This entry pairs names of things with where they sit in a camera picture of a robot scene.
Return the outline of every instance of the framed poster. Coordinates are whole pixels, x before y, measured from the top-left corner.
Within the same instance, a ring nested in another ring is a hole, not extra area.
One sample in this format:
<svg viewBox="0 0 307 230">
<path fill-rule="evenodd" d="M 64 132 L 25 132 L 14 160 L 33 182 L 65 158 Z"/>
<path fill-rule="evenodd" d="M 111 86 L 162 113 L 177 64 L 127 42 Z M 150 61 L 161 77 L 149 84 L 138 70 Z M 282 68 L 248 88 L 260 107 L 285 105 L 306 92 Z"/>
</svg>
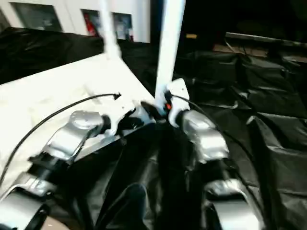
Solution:
<svg viewBox="0 0 307 230">
<path fill-rule="evenodd" d="M 103 35 L 98 0 L 66 0 L 77 34 Z M 109 0 L 118 39 L 149 42 L 150 0 Z"/>
<path fill-rule="evenodd" d="M 75 32 L 62 0 L 0 0 L 0 7 L 12 27 Z"/>
</svg>

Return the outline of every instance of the black tarp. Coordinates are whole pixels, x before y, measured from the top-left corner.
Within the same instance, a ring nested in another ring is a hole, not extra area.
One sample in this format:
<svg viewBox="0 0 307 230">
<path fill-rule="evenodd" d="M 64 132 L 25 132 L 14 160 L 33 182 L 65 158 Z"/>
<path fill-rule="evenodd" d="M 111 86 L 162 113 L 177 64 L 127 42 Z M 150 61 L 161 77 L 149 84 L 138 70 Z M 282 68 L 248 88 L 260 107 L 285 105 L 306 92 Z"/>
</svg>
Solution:
<svg viewBox="0 0 307 230">
<path fill-rule="evenodd" d="M 153 93 L 158 48 L 119 44 Z M 9 28 L 0 34 L 0 83 L 102 50 L 96 37 Z M 307 230 L 306 73 L 304 64 L 281 59 L 178 51 L 174 78 L 185 80 L 190 99 L 231 136 L 231 158 L 260 201 L 267 229 Z M 52 215 L 72 229 L 91 229 L 98 216 L 99 229 L 203 228 L 202 201 L 189 193 L 192 155 L 178 130 L 146 126 L 74 164 Z"/>
</svg>

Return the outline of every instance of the silver metal joint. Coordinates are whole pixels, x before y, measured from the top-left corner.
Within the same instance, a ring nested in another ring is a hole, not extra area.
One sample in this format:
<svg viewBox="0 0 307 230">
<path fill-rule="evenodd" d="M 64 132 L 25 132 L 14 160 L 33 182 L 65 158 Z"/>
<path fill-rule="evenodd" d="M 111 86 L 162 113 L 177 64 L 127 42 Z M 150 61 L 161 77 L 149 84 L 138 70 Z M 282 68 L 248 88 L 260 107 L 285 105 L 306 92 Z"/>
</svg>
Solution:
<svg viewBox="0 0 307 230">
<path fill-rule="evenodd" d="M 199 162 L 228 158 L 229 150 L 224 137 L 205 115 L 194 110 L 185 112 L 182 128 L 194 144 Z"/>
<path fill-rule="evenodd" d="M 54 192 L 57 188 L 54 184 L 41 180 L 40 178 L 26 172 L 22 172 L 17 177 L 13 186 L 15 184 L 37 196 L 45 196 L 48 192 Z"/>
<path fill-rule="evenodd" d="M 206 184 L 204 189 L 215 196 L 228 196 L 242 193 L 243 185 L 238 179 L 217 180 Z"/>
<path fill-rule="evenodd" d="M 75 111 L 68 123 L 58 129 L 43 151 L 65 161 L 73 160 L 88 138 L 98 135 L 103 119 L 98 112 Z"/>
<path fill-rule="evenodd" d="M 6 196 L 0 205 L 0 223 L 8 228 L 24 230 L 43 204 L 18 192 Z"/>
</svg>

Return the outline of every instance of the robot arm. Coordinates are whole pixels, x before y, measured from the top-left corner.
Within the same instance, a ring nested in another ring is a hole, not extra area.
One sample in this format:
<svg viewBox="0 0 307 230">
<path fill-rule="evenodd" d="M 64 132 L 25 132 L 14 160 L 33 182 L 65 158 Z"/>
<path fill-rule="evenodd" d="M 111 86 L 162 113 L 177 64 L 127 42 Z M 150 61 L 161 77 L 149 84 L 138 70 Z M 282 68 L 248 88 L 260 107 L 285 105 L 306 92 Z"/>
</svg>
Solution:
<svg viewBox="0 0 307 230">
<path fill-rule="evenodd" d="M 75 111 L 68 123 L 54 133 L 41 153 L 29 158 L 32 166 L 19 175 L 0 199 L 0 230 L 42 227 L 49 213 L 45 200 L 56 191 L 86 140 L 98 134 L 114 135 L 118 122 L 133 109 L 127 101 L 118 100 L 115 105 L 104 115 Z"/>
<path fill-rule="evenodd" d="M 193 143 L 202 171 L 203 194 L 210 204 L 205 210 L 209 229 L 217 224 L 222 230 L 263 229 L 260 210 L 229 163 L 229 150 L 222 133 L 207 116 L 190 110 L 186 101 L 171 97 L 189 99 L 182 79 L 173 81 L 167 89 L 165 97 L 171 103 L 168 120 Z"/>
</svg>

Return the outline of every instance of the black wire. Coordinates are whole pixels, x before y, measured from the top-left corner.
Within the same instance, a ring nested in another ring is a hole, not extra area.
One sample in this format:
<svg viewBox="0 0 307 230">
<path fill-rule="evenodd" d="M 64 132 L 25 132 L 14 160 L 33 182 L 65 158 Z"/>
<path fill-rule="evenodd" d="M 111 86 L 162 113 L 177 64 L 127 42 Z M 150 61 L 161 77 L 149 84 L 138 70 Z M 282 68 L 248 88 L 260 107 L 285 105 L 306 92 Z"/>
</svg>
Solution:
<svg viewBox="0 0 307 230">
<path fill-rule="evenodd" d="M 244 54 L 247 56 L 248 54 L 246 53 L 245 46 L 242 45 L 242 47 L 243 47 L 243 50 L 244 50 Z"/>
<path fill-rule="evenodd" d="M 181 97 L 181 96 L 177 96 L 177 95 L 173 95 L 173 97 L 177 97 L 183 101 L 186 101 L 188 102 L 189 104 L 193 105 L 195 108 L 198 109 L 198 111 L 202 114 L 204 114 L 205 116 L 207 116 L 212 122 L 213 120 L 210 118 L 210 116 L 207 115 L 207 113 L 202 109 L 200 108 L 197 104 L 195 104 L 194 102 L 191 102 L 190 100 L 184 98 L 184 97 Z M 224 135 L 228 136 L 229 138 L 231 138 L 237 145 L 239 145 L 241 147 L 241 149 L 249 156 L 249 151 L 245 148 L 245 146 L 240 143 L 240 141 L 238 141 L 236 138 L 234 138 L 231 134 L 229 134 L 227 131 L 222 131 L 218 128 L 217 124 L 215 122 L 213 122 L 214 125 L 216 126 L 216 128 Z M 244 187 L 246 188 L 246 190 L 250 193 L 250 195 L 252 196 L 252 199 L 254 200 L 257 208 L 259 209 L 259 211 L 261 212 L 262 216 L 264 217 L 264 213 L 263 213 L 263 210 L 262 210 L 262 207 L 258 201 L 258 199 L 256 198 L 255 194 L 252 192 L 252 190 L 250 189 L 250 187 L 248 186 L 248 183 L 245 181 L 245 179 L 243 178 L 243 176 L 241 175 L 241 173 L 239 172 L 238 170 L 238 166 L 237 164 L 232 161 L 232 163 L 237 167 L 237 170 L 235 170 L 237 176 L 239 177 L 239 179 L 242 181 L 242 184 L 244 185 Z"/>
<path fill-rule="evenodd" d="M 77 104 L 80 104 L 82 102 L 85 102 L 85 101 L 88 101 L 88 100 L 91 100 L 93 98 L 97 98 L 97 97 L 105 97 L 105 96 L 114 96 L 114 99 L 116 100 L 118 97 L 120 97 L 120 93 L 116 94 L 116 93 L 106 93 L 106 94 L 98 94 L 98 95 L 94 95 L 94 96 L 90 96 L 90 97 L 87 97 L 87 98 L 84 98 L 82 100 L 79 100 L 77 102 L 74 102 L 72 104 L 69 104 L 67 105 L 66 107 L 64 108 L 61 108 L 59 109 L 58 111 L 50 114 L 49 116 L 47 116 L 45 119 L 43 119 L 42 121 L 40 121 L 36 126 L 34 126 L 20 141 L 19 143 L 16 145 L 16 147 L 14 148 L 14 150 L 11 152 L 8 160 L 6 161 L 6 164 L 4 166 L 4 169 L 2 171 L 2 174 L 1 174 L 1 177 L 0 177 L 0 188 L 3 184 L 3 181 L 4 181 L 4 178 L 5 178 L 5 175 L 8 171 L 8 168 L 17 152 L 17 150 L 20 148 L 20 146 L 24 143 L 24 141 L 35 131 L 37 130 L 40 126 L 42 126 L 42 124 L 44 124 L 46 121 L 48 121 L 49 119 L 53 118 L 54 116 L 58 115 L 59 113 L 77 105 Z"/>
</svg>

